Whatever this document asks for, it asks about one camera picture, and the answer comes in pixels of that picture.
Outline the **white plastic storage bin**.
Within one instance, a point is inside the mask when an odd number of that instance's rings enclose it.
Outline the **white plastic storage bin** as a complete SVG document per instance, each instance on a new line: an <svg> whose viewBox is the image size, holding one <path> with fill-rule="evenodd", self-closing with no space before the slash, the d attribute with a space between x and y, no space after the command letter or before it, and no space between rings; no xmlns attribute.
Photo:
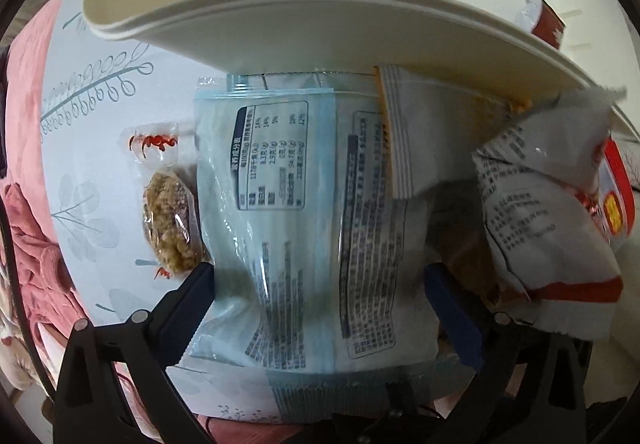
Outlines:
<svg viewBox="0 0 640 444"><path fill-rule="evenodd" d="M533 100L578 86L627 92L639 121L639 39L622 0L546 0L561 48L514 25L525 0L83 0L90 29L234 74L394 64Z"/></svg>

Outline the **small red white packet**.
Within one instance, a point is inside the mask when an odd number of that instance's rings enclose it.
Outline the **small red white packet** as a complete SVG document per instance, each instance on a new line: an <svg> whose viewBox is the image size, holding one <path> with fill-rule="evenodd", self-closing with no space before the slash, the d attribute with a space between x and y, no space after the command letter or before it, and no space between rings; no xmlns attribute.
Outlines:
<svg viewBox="0 0 640 444"><path fill-rule="evenodd" d="M525 0L521 11L514 18L514 25L552 48L561 48L565 24L546 0Z"/></svg>

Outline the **light blue snack bag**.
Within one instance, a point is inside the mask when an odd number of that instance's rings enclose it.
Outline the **light blue snack bag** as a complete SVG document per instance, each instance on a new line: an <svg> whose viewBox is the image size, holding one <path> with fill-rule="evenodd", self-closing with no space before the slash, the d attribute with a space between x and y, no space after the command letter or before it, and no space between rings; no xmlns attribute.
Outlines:
<svg viewBox="0 0 640 444"><path fill-rule="evenodd" d="M374 78L202 79L195 119L216 297L190 355L305 374L432 362L431 205L393 195Z"/></svg>

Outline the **white red snack bag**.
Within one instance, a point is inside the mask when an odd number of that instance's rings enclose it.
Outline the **white red snack bag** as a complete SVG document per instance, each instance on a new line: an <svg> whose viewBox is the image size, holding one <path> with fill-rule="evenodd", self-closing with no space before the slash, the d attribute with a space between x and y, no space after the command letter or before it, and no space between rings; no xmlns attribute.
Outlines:
<svg viewBox="0 0 640 444"><path fill-rule="evenodd" d="M500 311L585 341L610 335L623 279L600 201L600 167L623 89L564 92L473 152Z"/></svg>

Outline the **orange edged grey packet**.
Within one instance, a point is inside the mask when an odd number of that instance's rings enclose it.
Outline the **orange edged grey packet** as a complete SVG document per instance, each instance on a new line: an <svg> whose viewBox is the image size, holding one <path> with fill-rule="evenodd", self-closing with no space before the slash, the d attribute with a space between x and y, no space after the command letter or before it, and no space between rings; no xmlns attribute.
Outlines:
<svg viewBox="0 0 640 444"><path fill-rule="evenodd" d="M474 178L473 152L530 107L395 65L375 68L393 197Z"/></svg>

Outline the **red yellow snack cup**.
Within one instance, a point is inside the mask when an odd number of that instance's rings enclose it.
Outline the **red yellow snack cup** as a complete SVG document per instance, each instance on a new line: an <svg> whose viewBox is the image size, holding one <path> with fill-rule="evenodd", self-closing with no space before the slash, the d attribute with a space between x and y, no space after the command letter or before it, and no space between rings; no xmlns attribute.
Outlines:
<svg viewBox="0 0 640 444"><path fill-rule="evenodd" d="M575 193L575 197L612 249L620 250L634 230L636 202L622 154L612 138L603 144L597 191Z"/></svg>

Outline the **floral blue tablecloth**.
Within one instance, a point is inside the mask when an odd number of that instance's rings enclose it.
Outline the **floral blue tablecloth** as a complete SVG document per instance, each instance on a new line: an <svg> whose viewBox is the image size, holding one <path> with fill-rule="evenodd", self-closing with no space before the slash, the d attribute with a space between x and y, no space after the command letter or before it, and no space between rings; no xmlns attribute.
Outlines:
<svg viewBox="0 0 640 444"><path fill-rule="evenodd" d="M97 325L152 308L176 282L157 271L140 222L136 165L124 133L149 123L188 126L205 68L139 41L96 37L82 0L63 0L44 71L44 182L63 258Z"/></svg>

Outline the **round oat cookie packet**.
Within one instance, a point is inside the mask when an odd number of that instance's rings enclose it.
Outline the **round oat cookie packet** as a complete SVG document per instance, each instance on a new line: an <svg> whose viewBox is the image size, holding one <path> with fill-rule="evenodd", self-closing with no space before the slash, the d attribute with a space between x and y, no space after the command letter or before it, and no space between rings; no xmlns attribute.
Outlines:
<svg viewBox="0 0 640 444"><path fill-rule="evenodd" d="M156 274L183 279L206 256L195 191L193 135L175 122L130 126L122 150L138 186L143 236Z"/></svg>

